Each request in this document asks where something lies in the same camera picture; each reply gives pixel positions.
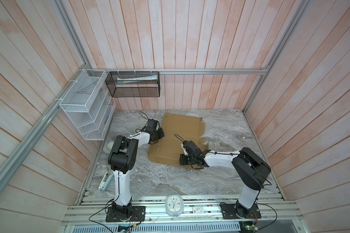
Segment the brown cardboard box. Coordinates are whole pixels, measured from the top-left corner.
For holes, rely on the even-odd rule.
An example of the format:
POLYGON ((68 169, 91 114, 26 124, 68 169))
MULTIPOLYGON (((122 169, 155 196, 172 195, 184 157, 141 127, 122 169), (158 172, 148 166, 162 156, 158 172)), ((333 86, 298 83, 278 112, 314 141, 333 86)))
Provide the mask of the brown cardboard box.
POLYGON ((164 137, 150 146, 149 159, 155 163, 180 166, 180 155, 184 154, 183 141, 193 141, 201 151, 209 148, 202 136, 205 123, 202 117, 166 113, 161 127, 164 137))

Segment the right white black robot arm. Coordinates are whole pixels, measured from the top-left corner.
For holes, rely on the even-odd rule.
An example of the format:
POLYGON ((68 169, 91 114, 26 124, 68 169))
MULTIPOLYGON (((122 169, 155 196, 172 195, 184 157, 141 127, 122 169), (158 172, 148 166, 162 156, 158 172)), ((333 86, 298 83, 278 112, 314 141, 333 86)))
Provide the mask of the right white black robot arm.
POLYGON ((181 146, 184 151, 179 159, 181 166, 196 165, 198 170, 206 167, 224 167, 237 171, 244 187, 234 209, 238 217, 247 218, 271 173, 268 163, 247 147, 240 151, 216 152, 202 151, 193 141, 183 141, 181 146))

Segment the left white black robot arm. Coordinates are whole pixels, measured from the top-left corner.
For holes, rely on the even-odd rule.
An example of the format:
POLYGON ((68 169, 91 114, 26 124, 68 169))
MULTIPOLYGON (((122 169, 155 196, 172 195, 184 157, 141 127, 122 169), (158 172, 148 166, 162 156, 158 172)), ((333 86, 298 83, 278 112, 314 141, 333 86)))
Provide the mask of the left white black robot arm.
POLYGON ((145 126, 134 135, 116 137, 108 158, 116 191, 115 200, 109 208, 109 216, 122 220, 131 217, 130 174, 136 162, 138 147, 156 144, 163 137, 164 131, 159 122, 154 119, 148 119, 145 126))

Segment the pale blue alarm clock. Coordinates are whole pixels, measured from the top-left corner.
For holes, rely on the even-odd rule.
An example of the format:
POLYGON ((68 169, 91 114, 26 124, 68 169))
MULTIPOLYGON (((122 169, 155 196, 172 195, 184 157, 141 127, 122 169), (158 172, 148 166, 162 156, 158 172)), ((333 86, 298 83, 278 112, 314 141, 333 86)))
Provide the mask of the pale blue alarm clock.
POLYGON ((183 198, 178 194, 169 195, 165 200, 165 210, 169 216, 179 216, 184 211, 183 198))

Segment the small white label card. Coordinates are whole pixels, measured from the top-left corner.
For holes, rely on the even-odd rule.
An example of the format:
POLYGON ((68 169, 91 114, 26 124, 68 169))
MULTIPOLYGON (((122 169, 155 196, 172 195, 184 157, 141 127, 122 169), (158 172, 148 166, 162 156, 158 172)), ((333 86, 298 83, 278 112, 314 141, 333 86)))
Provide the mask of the small white label card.
POLYGON ((195 213, 195 214, 204 213, 204 207, 202 207, 202 206, 193 206, 192 207, 192 212, 195 213))

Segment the white paper in basket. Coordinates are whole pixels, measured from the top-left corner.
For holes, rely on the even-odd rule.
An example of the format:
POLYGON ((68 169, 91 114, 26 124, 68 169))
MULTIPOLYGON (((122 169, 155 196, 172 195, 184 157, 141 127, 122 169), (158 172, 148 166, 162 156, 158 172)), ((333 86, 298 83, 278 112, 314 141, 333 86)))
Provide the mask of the white paper in basket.
POLYGON ((145 76, 128 76, 117 77, 117 84, 130 84, 130 83, 143 83, 143 84, 155 84, 158 80, 158 75, 145 75, 145 76))

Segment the black mesh wall basket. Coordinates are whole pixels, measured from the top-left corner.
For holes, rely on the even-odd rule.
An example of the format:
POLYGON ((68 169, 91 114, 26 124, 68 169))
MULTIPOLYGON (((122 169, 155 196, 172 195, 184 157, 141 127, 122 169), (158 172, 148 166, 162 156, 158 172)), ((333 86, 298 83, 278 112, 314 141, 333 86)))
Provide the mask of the black mesh wall basket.
POLYGON ((109 89, 109 92, 114 98, 158 98, 160 96, 160 78, 159 73, 154 71, 139 72, 139 71, 111 71, 107 74, 105 83, 109 89), (117 84, 117 77, 128 76, 145 76, 145 75, 158 75, 158 80, 154 84, 143 83, 130 83, 130 84, 117 84))

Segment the aluminium front rail frame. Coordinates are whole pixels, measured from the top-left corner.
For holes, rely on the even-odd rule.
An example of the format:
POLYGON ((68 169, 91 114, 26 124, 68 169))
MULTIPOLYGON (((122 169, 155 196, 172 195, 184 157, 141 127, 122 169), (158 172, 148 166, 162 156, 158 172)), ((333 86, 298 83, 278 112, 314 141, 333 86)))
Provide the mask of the aluminium front rail frame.
POLYGON ((185 195, 184 211, 179 216, 169 216, 165 210, 165 196, 137 197, 132 206, 145 206, 145 220, 106 222, 107 198, 84 197, 80 205, 70 206, 61 223, 65 233, 119 232, 131 226, 132 233, 144 232, 290 232, 308 233, 299 207, 286 201, 279 193, 260 194, 258 208, 260 219, 223 219, 220 203, 234 204, 239 195, 185 195), (195 214, 193 206, 204 207, 204 213, 195 214))

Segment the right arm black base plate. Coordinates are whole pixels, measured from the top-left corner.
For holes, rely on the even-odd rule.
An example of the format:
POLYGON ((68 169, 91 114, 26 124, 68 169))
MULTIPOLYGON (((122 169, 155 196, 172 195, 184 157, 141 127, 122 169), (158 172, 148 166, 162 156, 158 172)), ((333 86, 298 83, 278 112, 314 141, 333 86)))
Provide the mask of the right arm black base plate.
POLYGON ((238 202, 234 204, 220 203, 223 219, 260 219, 261 212, 257 203, 254 203, 250 209, 244 208, 238 202))

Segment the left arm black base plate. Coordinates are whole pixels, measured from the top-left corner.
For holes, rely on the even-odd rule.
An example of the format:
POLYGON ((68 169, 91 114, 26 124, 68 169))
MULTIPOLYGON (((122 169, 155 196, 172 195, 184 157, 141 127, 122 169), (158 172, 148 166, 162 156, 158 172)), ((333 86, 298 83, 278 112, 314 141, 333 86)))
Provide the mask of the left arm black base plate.
POLYGON ((145 220, 146 207, 145 206, 120 206, 114 204, 108 208, 106 222, 120 222, 120 221, 138 221, 145 220))

